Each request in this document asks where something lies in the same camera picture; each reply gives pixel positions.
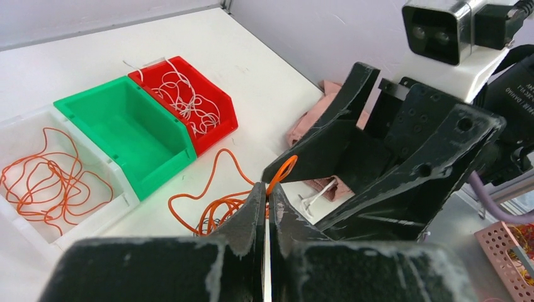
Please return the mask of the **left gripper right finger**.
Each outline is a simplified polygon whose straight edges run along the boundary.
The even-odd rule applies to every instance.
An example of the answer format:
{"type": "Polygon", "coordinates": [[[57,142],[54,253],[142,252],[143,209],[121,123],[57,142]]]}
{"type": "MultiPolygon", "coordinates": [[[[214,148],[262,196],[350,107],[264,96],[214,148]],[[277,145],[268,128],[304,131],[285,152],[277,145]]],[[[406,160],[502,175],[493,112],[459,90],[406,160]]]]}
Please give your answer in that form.
{"type": "Polygon", "coordinates": [[[477,301],[469,274],[450,251],[399,241],[334,241],[272,187],[273,301],[477,301]]]}

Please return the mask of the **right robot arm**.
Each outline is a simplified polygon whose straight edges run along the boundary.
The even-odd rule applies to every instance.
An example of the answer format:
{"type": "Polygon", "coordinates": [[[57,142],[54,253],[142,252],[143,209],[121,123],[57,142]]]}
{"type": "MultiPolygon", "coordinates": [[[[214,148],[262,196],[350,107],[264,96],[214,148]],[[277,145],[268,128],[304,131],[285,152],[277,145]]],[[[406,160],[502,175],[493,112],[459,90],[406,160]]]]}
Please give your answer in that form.
{"type": "Polygon", "coordinates": [[[267,166],[272,180],[336,176],[353,196],[319,220],[334,240],[417,240],[476,171],[498,186],[529,171],[533,151],[533,46],[512,49],[472,104],[410,77],[381,81],[364,129],[356,120],[379,70],[354,64],[338,95],[304,136],[267,166]]]}

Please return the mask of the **green plastic bin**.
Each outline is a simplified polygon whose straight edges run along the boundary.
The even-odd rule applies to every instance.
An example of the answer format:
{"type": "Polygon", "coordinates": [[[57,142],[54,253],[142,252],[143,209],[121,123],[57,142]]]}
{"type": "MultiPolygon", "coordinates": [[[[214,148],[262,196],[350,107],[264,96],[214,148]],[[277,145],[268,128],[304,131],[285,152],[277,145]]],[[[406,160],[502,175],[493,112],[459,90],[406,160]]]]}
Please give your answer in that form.
{"type": "Polygon", "coordinates": [[[127,76],[54,107],[120,166],[140,200],[197,158],[185,125],[127,76]]]}

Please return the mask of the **pink perforated basket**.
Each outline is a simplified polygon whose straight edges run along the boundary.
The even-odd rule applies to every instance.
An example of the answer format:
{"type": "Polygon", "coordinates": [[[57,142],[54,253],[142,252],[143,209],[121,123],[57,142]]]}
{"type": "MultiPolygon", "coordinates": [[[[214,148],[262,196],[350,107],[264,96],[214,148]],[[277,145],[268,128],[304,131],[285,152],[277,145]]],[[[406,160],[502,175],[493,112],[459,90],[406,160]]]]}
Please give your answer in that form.
{"type": "Polygon", "coordinates": [[[512,301],[533,301],[533,259],[511,228],[496,222],[475,232],[480,247],[507,289],[512,301]]]}

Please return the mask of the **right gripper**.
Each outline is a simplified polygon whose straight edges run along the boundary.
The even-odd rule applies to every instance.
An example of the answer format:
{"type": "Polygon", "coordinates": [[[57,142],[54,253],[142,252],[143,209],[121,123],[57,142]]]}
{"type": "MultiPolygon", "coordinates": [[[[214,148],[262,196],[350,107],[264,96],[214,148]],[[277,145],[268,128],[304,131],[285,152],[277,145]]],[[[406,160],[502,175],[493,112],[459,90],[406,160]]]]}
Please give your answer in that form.
{"type": "Polygon", "coordinates": [[[361,130],[356,124],[379,73],[355,63],[325,112],[261,176],[273,180],[294,155],[283,182],[326,178],[336,168],[358,193],[315,224],[333,240],[416,241],[506,126],[501,116],[403,77],[405,100],[381,92],[361,130]]]}

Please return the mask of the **red plastic bin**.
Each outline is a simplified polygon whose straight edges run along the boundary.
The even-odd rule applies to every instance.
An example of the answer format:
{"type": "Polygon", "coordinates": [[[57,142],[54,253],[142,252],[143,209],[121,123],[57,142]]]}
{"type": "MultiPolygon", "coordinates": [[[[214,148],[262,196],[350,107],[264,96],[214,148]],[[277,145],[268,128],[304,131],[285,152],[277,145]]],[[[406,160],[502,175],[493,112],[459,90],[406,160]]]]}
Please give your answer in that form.
{"type": "Polygon", "coordinates": [[[180,56],[127,76],[184,124],[197,156],[238,128],[231,97],[180,56]]]}

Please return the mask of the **clear plastic bin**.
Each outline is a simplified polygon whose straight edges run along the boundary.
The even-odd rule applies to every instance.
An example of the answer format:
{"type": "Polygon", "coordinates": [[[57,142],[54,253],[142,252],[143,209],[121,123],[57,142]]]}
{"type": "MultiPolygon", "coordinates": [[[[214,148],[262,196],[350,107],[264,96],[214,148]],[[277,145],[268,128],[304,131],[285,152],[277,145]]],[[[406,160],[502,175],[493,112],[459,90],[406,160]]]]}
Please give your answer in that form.
{"type": "Polygon", "coordinates": [[[139,203],[119,165],[53,106],[1,122],[1,218],[48,261],[139,203]]]}

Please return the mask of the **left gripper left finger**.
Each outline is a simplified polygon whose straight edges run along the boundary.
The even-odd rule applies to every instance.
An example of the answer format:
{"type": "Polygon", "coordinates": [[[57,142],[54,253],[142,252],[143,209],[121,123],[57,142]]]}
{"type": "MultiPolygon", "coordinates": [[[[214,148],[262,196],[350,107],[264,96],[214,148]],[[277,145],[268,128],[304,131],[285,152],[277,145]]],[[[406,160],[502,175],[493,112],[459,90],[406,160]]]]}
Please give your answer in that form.
{"type": "Polygon", "coordinates": [[[204,237],[103,237],[75,242],[41,301],[262,301],[266,188],[204,237]]]}

